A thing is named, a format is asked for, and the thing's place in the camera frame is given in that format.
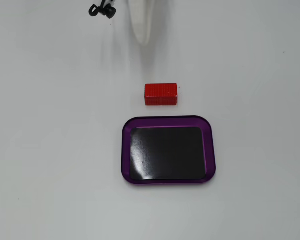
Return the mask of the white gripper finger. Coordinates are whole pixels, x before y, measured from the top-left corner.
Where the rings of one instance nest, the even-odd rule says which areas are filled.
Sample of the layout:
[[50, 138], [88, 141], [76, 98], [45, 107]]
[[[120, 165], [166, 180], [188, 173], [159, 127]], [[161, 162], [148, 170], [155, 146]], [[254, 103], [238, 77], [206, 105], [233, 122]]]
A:
[[149, 43], [155, 0], [129, 0], [131, 25], [138, 43], [146, 46]]

